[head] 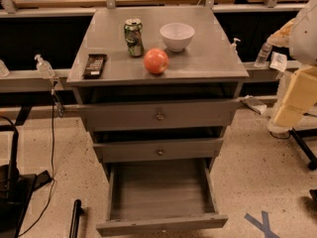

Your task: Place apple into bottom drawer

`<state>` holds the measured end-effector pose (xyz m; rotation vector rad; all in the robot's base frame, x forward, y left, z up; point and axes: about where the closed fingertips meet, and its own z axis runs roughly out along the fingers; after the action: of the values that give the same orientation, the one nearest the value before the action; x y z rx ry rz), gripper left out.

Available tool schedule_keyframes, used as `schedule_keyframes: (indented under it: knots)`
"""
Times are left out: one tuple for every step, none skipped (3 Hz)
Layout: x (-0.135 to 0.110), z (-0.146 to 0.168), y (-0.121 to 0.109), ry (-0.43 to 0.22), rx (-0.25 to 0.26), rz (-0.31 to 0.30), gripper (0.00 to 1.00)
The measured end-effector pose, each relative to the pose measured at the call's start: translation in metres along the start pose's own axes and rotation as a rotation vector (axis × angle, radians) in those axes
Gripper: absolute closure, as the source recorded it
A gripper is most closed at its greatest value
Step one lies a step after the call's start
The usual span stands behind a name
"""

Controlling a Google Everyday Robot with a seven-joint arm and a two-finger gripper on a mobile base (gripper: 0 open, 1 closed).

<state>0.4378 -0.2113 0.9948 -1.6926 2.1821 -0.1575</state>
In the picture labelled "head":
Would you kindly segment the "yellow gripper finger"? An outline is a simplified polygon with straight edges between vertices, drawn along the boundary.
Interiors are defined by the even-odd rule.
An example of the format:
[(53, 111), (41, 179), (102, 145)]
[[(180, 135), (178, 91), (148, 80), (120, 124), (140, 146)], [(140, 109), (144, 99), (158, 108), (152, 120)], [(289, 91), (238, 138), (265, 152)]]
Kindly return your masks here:
[(279, 127), (294, 127), (317, 103), (317, 66), (304, 65), (292, 76), (273, 119)]

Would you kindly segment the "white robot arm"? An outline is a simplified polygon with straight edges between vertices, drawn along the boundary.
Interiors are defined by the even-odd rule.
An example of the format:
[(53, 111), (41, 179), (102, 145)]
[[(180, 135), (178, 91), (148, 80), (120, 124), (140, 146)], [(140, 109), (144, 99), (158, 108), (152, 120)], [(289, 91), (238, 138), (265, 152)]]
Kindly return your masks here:
[(270, 35), (267, 42), (288, 48), (290, 56), (301, 63), (291, 75), (288, 86), (277, 91), (282, 97), (274, 105), (267, 124), (272, 133), (283, 134), (317, 103), (317, 0), (309, 0), (296, 17)]

